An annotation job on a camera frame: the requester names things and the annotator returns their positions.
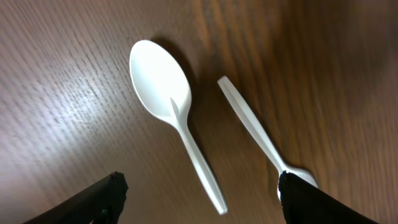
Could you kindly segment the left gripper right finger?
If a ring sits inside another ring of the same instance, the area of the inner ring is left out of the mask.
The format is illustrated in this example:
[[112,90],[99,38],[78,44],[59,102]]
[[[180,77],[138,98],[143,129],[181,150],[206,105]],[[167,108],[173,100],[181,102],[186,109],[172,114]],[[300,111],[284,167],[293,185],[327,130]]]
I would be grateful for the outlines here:
[[371,224],[375,222],[293,173],[283,172],[279,177],[278,188],[287,224]]

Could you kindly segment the white spoon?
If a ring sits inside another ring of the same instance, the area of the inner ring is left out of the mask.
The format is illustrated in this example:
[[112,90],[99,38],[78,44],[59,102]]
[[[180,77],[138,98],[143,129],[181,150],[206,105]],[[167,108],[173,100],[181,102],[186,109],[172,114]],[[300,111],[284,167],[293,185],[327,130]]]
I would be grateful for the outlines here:
[[231,81],[226,76],[223,76],[218,80],[218,85],[248,133],[276,168],[279,176],[281,176],[283,172],[295,174],[317,189],[317,182],[309,171],[298,167],[292,167],[283,160],[270,137],[256,118],[256,115]]
[[220,215],[227,213],[228,206],[216,178],[188,128],[192,92],[181,66],[159,44],[140,40],[131,49],[129,73],[144,108],[177,130],[215,209]]

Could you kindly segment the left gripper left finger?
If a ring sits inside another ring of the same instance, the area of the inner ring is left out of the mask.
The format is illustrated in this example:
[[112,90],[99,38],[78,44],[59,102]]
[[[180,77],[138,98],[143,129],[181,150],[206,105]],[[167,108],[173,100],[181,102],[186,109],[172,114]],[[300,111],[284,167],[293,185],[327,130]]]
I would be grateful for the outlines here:
[[124,210],[129,187],[123,173],[113,172],[25,224],[113,223]]

